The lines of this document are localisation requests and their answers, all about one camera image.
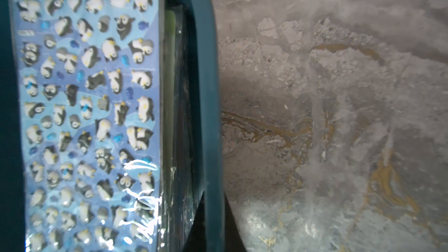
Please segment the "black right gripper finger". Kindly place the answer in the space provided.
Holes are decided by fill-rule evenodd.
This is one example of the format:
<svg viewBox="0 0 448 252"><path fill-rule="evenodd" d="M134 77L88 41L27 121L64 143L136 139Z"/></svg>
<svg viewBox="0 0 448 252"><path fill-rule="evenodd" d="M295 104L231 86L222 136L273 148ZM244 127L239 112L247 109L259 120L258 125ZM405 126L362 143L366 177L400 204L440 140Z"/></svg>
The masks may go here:
<svg viewBox="0 0 448 252"><path fill-rule="evenodd" d="M245 252L247 249L227 196L217 207L205 201L204 197L204 192L197 197L198 209L183 251Z"/></svg>

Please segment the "blue penguin sticker sheet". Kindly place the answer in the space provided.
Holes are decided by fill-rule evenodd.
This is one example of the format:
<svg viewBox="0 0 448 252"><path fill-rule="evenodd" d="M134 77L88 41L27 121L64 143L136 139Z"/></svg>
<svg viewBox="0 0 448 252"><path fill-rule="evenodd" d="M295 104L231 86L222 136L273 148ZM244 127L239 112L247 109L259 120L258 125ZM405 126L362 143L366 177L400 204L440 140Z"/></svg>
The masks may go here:
<svg viewBox="0 0 448 252"><path fill-rule="evenodd" d="M25 252L154 252L163 0L10 0Z"/></svg>

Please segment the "green panda sticker sheet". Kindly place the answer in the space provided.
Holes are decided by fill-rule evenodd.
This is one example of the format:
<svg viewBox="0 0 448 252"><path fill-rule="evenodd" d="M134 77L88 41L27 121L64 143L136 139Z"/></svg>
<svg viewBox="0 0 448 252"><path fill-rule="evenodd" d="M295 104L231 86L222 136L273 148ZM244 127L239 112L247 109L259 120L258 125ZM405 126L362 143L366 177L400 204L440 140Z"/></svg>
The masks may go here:
<svg viewBox="0 0 448 252"><path fill-rule="evenodd" d="M174 134L174 94L175 94L175 48L176 48L176 15L172 10L164 13L164 168L166 183L170 181L173 160Z"/></svg>

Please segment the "teal plastic storage box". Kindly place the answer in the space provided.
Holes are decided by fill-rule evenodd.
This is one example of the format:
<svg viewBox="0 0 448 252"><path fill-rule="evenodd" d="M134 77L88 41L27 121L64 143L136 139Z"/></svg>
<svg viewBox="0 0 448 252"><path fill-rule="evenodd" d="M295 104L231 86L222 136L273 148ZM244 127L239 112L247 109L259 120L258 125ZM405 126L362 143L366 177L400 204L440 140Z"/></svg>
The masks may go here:
<svg viewBox="0 0 448 252"><path fill-rule="evenodd" d="M165 10L176 15L173 160L164 168ZM10 0L1 0L1 250L24 252L25 181ZM182 252L204 192L224 203L217 31L211 0L163 0L161 7L161 222L155 252Z"/></svg>

